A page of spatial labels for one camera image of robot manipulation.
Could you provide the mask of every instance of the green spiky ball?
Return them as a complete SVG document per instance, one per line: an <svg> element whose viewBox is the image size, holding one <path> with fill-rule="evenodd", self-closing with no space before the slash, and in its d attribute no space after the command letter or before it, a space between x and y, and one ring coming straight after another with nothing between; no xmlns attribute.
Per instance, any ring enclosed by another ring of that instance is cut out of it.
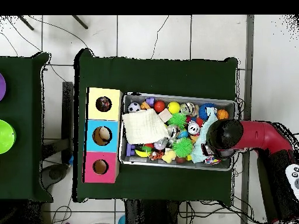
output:
<svg viewBox="0 0 299 224"><path fill-rule="evenodd" d="M186 157L187 155L191 154L192 147L193 145L189 138L180 138L173 143L172 148L177 156Z"/></svg>
<svg viewBox="0 0 299 224"><path fill-rule="evenodd" d="M169 125L177 125L181 130L184 129L187 117L182 113L175 113L172 118L168 120Z"/></svg>

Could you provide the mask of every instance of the gray plastic bin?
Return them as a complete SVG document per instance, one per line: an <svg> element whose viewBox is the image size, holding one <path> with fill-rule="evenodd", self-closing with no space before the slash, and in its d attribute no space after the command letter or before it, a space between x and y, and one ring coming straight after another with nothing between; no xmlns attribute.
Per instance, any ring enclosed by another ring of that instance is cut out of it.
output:
<svg viewBox="0 0 299 224"><path fill-rule="evenodd" d="M123 97L123 104L121 114L128 113L128 105L132 102L142 104L147 97L155 97L155 100L162 100L167 106L169 102L178 102L179 104L192 102L194 105L201 106L204 103L214 103L219 109L225 109L228 112L229 119L237 117L237 104L232 100L213 100L213 99L201 99L194 97L180 97L180 96L168 96L160 94L146 94L146 93L127 93ZM178 167L185 169L206 169L206 170L217 170L217 171L228 171L232 168L232 162L220 162L218 164L210 165L202 162L193 163L187 161L182 164L176 164L173 160L171 163L166 163L163 160L150 160L148 157L139 156L126 156L127 140L124 136L124 124L121 121L120 127L120 146L119 146L119 160L121 163L132 164L132 165L144 165L144 166L161 166L161 167Z"/></svg>

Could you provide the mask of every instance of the dark green tablecloth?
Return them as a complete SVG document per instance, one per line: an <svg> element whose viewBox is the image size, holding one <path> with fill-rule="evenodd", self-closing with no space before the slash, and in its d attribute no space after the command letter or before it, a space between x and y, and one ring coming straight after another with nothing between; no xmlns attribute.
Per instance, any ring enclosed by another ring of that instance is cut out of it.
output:
<svg viewBox="0 0 299 224"><path fill-rule="evenodd" d="M40 185L41 69L48 53L31 58L0 57L6 95L0 101L0 119L16 131L14 146L0 155L0 199L51 201Z"/></svg>
<svg viewBox="0 0 299 224"><path fill-rule="evenodd" d="M82 161L86 87L119 89L160 95L235 99L237 60L168 61L96 58L87 49L75 59L74 124L78 125L78 168L73 193L85 198L222 200L230 205L231 171L208 171L121 164L115 184L83 183Z"/></svg>

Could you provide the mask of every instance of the yellow box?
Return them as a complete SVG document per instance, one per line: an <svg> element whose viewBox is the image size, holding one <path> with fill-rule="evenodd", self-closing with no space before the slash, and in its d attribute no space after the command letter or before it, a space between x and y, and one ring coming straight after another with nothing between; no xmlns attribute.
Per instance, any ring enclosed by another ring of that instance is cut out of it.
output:
<svg viewBox="0 0 299 224"><path fill-rule="evenodd" d="M113 120L120 119L122 92L117 89L102 89L98 87L87 88L88 93L88 119L90 120ZM99 111L96 107L98 98L106 96L111 101L111 108L108 111Z"/></svg>

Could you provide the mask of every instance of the purple bowl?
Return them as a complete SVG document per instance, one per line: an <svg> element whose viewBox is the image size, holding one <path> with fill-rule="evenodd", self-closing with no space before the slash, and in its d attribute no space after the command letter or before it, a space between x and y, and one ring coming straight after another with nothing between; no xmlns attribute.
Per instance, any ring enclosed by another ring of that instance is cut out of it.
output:
<svg viewBox="0 0 299 224"><path fill-rule="evenodd" d="M4 77L0 74L0 100L3 99L6 91L6 83Z"/></svg>

